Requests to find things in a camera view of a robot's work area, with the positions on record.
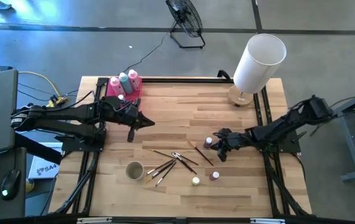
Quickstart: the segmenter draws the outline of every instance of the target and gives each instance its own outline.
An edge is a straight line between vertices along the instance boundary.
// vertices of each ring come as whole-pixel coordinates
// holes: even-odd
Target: gray floor
[[[11,1],[15,11],[0,14],[2,24],[45,24],[94,27],[170,27],[163,0]],[[206,28],[255,28],[250,0],[193,1]],[[258,0],[266,29],[355,30],[355,0]],[[0,65],[43,73],[63,92],[78,88],[82,75],[115,75],[159,44],[158,32],[40,32],[0,30]],[[177,34],[184,43],[195,43]],[[233,74],[246,42],[253,34],[203,34],[203,50],[179,49],[170,38],[135,69],[141,75],[209,76],[219,69]],[[321,96],[329,104],[355,95],[355,35],[278,35],[288,56],[275,73],[284,83],[289,105]],[[39,77],[21,75],[20,82],[52,91]],[[48,95],[20,86],[38,98]],[[41,104],[19,95],[18,105]],[[314,127],[302,130],[311,132]],[[49,134],[28,133],[37,141],[54,141]],[[313,137],[301,138],[302,159],[313,213],[320,217],[355,220],[355,181],[340,175],[354,170],[342,131],[335,122]],[[46,194],[27,200],[27,215],[38,214]]]

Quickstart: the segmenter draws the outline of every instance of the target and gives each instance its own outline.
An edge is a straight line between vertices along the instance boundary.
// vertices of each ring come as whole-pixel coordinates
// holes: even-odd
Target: paintbrush
[[[155,184],[156,187],[158,187],[158,185],[160,184],[160,182],[166,177],[166,175],[173,169],[173,167],[176,165],[176,161],[173,162],[173,165],[169,168],[169,170],[166,171],[166,174],[158,180],[157,184]]]
[[[177,152],[172,152],[172,155],[176,157],[189,171],[193,172],[194,174],[197,174],[182,158],[180,158],[179,153]]]
[[[169,158],[172,158],[172,159],[174,159],[174,157],[172,157],[172,156],[170,156],[170,155],[168,155],[168,154],[164,154],[164,153],[162,153],[162,152],[160,152],[160,151],[156,151],[156,150],[154,150],[154,149],[146,149],[146,150],[150,150],[150,151],[152,151],[152,152],[156,152],[156,153],[158,153],[158,154],[161,154],[161,155],[163,155],[163,156],[167,156],[167,157],[169,157]],[[184,157],[184,156],[181,156],[183,159],[186,159],[187,161],[190,161],[190,162],[192,162],[192,163],[194,163],[195,165],[199,165],[199,164],[197,164],[196,162],[194,162],[194,161],[192,161],[191,159],[189,159],[189,158],[187,158],[187,157]]]
[[[168,168],[169,168],[171,165],[173,165],[173,164],[174,164],[174,162],[167,164],[164,168],[162,168],[162,169],[160,169],[158,172],[154,173],[154,174],[152,175],[151,179],[156,178],[160,173],[162,173],[163,171],[165,171],[166,169],[168,169]]]
[[[157,170],[157,169],[159,169],[159,168],[163,167],[164,165],[167,165],[169,162],[172,162],[172,161],[174,161],[174,160],[176,160],[176,159],[175,159],[175,158],[173,158],[173,159],[171,159],[171,160],[167,161],[166,163],[164,163],[164,164],[162,164],[162,165],[158,166],[157,168],[155,168],[155,169],[152,169],[152,170],[148,171],[148,172],[147,172],[147,175],[149,175],[149,174],[150,174],[150,173],[152,173],[153,171],[155,171],[155,170]]]
[[[167,156],[167,157],[169,157],[169,158],[175,159],[173,156],[167,155],[167,154],[162,153],[162,152],[160,152],[160,151],[156,151],[156,150],[153,150],[153,149],[146,149],[146,150],[150,150],[150,151],[152,151],[152,152],[156,152],[157,154],[161,154],[161,155],[163,155],[163,156]]]
[[[210,163],[210,165],[213,166],[212,162],[210,162],[210,160],[208,158],[206,158],[206,156],[196,147],[194,146],[194,144],[192,144],[189,140],[187,140],[188,143],[190,143],[192,145],[192,147],[194,147],[194,149],[199,153],[201,154],[202,157],[204,157],[206,159],[206,161],[208,161]]]

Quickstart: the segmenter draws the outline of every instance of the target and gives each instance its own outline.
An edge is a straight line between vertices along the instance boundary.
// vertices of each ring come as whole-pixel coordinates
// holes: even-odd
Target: bottle cap
[[[121,72],[119,74],[119,79],[125,79],[126,78],[126,74],[124,72]]]
[[[200,184],[200,179],[197,178],[197,177],[192,178],[192,184],[193,184],[193,185],[198,185],[198,184]]]
[[[206,138],[206,143],[207,144],[212,144],[212,138],[211,137],[207,137]]]
[[[112,77],[112,78],[111,78],[111,83],[112,83],[112,84],[118,84],[118,83],[119,83],[119,80],[118,80],[116,77]]]
[[[215,178],[215,179],[219,178],[220,177],[219,172],[213,172],[212,173],[212,177]]]
[[[136,72],[135,70],[133,70],[133,69],[130,69],[130,70],[129,70],[129,77],[130,77],[130,78],[135,78],[135,77],[137,77],[137,72]]]

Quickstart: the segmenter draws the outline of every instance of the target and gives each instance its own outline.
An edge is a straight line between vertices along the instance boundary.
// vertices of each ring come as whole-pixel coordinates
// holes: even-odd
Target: wooden table
[[[78,100],[95,90],[97,79],[82,77]],[[227,161],[221,162],[216,151],[202,147],[205,137],[217,141],[211,133],[221,128],[243,132],[245,128],[257,126],[253,102],[244,108],[235,108],[228,103],[230,86],[226,83],[145,83],[141,110],[156,125],[138,130],[134,141],[128,143],[127,126],[107,123],[108,137],[100,154],[90,215],[271,217],[262,156],[253,147],[245,147],[229,152]],[[267,91],[272,117],[277,119],[287,110],[281,79],[270,79]],[[93,98],[87,97],[82,103],[91,102]],[[214,167],[187,140],[195,142]],[[151,170],[169,160],[146,149],[166,154],[176,151],[199,163],[199,166],[190,166],[198,173],[201,184],[192,186],[191,180],[196,175],[180,163],[158,187],[155,183],[160,176],[148,183],[148,178],[142,182],[129,180],[125,175],[125,166],[129,162],[140,161],[146,170]],[[50,211],[59,208],[75,188],[81,157],[81,152],[73,152],[62,161]],[[310,213],[300,164],[290,154],[281,154],[280,160],[285,185],[303,209]],[[220,173],[216,181],[209,179],[213,171]],[[86,197],[85,191],[80,205]],[[282,211],[278,190],[276,194]]]

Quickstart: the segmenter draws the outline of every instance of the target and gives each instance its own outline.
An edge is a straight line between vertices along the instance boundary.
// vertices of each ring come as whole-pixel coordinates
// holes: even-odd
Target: computer mouse
[[[1,198],[3,200],[12,200],[18,193],[20,183],[20,170],[10,170],[1,182]]]

